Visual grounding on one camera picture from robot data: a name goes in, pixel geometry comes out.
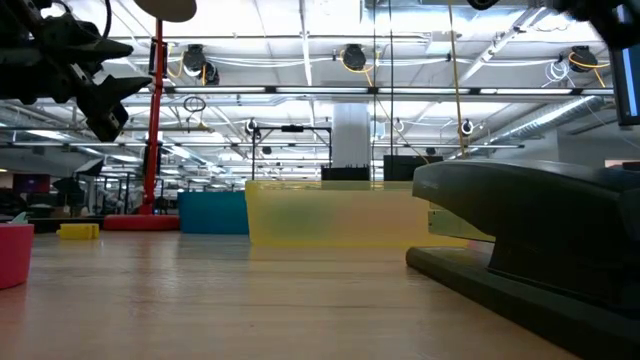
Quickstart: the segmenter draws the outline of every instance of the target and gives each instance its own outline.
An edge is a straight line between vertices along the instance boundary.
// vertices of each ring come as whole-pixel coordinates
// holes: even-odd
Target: pillar
[[[368,104],[337,103],[333,106],[333,167],[364,167],[371,163]]]

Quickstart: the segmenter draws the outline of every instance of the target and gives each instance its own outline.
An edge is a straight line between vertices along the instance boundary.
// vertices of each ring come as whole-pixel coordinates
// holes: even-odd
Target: ceiling
[[[141,76],[148,71],[150,37],[155,34],[155,20],[140,10],[132,0],[111,0],[113,24],[110,38],[130,44],[133,55],[105,63],[105,69],[97,77],[111,74],[116,77]],[[78,19],[91,21],[102,29],[106,12],[102,0],[66,0]],[[165,23],[165,40],[171,45],[169,54],[170,76],[166,85],[200,86],[199,81],[180,70],[181,54],[189,44],[204,45],[204,52],[215,64],[220,74],[220,86],[350,86],[368,87],[369,80],[363,73],[347,71],[339,59],[339,54],[347,44],[361,44],[368,57],[368,64],[374,64],[378,53],[378,67],[370,72],[373,85],[379,87],[419,87],[449,88],[453,86],[454,66],[448,61],[451,52],[448,8],[444,1],[437,5],[420,5],[425,1],[397,0],[392,2],[389,21],[388,2],[380,1],[375,16],[366,1],[365,6],[358,0],[217,0],[198,1],[198,13],[186,23]],[[566,77],[562,81],[550,81],[550,66],[560,54],[565,56],[572,46],[588,45],[599,60],[608,61],[605,44],[588,23],[576,23],[562,15],[549,14],[530,25],[539,12],[529,12],[524,24],[514,31],[514,24],[523,20],[526,1],[504,1],[485,12],[477,12],[465,1],[454,1],[454,24],[456,32],[455,50],[458,58],[458,72],[467,75],[461,86],[468,88],[555,88],[555,87],[598,87],[593,72],[571,73],[573,84]],[[59,15],[62,8],[57,6],[46,11],[48,15]],[[393,30],[393,44],[390,30]],[[305,49],[308,46],[308,59]],[[484,61],[474,66],[479,56]],[[602,73],[605,82],[610,82],[608,70]],[[248,119],[255,119],[260,125],[279,126],[283,124],[303,124],[315,126],[332,125],[333,104],[349,101],[339,95],[325,96],[276,96],[276,95],[200,95],[209,104],[201,113],[191,114],[183,107],[187,95],[167,95],[161,108],[161,128],[165,142],[211,143],[246,142],[244,127]],[[482,131],[498,132],[520,117],[548,104],[565,101],[558,98],[525,97],[463,97],[461,115],[482,125]],[[376,109],[378,126],[385,128],[378,141],[389,141],[389,122],[384,111],[392,104],[388,98],[374,104],[372,96],[360,97],[358,102],[366,102],[370,113]],[[149,118],[149,93],[142,93],[126,99],[124,103],[131,115],[129,127],[145,128]],[[16,111],[17,104],[12,103]],[[450,143],[457,137],[457,107],[453,96],[431,96],[429,98],[402,98],[393,102],[394,117],[402,122],[400,127],[410,143]],[[41,116],[30,117],[42,126],[82,127],[81,114],[74,115],[73,104],[57,105],[43,99],[31,110]],[[5,119],[7,126],[17,121]],[[204,124],[209,131],[197,129]],[[82,141],[92,140],[88,131],[67,132]],[[145,131],[128,131],[118,142],[140,143]],[[32,133],[18,134],[22,141],[60,141],[51,136]],[[273,149],[271,155],[259,155],[272,159],[306,159],[292,163],[290,176],[283,171],[268,170],[265,166],[259,176],[278,179],[317,179],[320,163],[308,159],[326,159],[328,150],[311,132],[287,134],[274,132],[268,142],[313,143],[316,148]],[[120,152],[139,157],[141,148],[106,149],[85,146],[104,154]],[[250,168],[246,156],[250,149],[224,149],[222,147],[188,147],[188,155],[169,154],[164,161],[167,165],[203,165],[205,167],[234,166],[234,171],[200,171],[180,169],[182,175],[215,176],[217,183],[242,185]],[[375,158],[381,159],[389,149],[376,149]],[[412,154],[411,149],[401,149],[401,154]],[[135,165],[134,162],[111,158],[114,165]]]

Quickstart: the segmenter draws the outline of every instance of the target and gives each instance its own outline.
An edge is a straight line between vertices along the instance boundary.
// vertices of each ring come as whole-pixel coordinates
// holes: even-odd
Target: translucent plastic container
[[[466,246],[429,233],[429,203],[410,182],[246,185],[251,242],[271,246]]]
[[[60,224],[57,231],[61,240],[96,240],[100,237],[98,224]]]

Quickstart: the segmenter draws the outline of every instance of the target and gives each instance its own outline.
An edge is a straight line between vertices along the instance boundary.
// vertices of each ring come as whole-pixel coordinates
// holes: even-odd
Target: teal bin
[[[243,191],[180,193],[178,209],[183,233],[249,235]]]

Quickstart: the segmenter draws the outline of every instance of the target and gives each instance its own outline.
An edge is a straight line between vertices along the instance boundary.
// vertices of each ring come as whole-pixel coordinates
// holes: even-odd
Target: red pole
[[[156,164],[158,160],[158,123],[160,122],[160,97],[162,96],[162,78],[164,77],[164,44],[162,43],[162,20],[156,19],[156,78],[155,90],[151,98],[151,116],[149,117],[149,153],[147,174],[144,179],[144,201],[140,214],[151,215],[155,200]]]

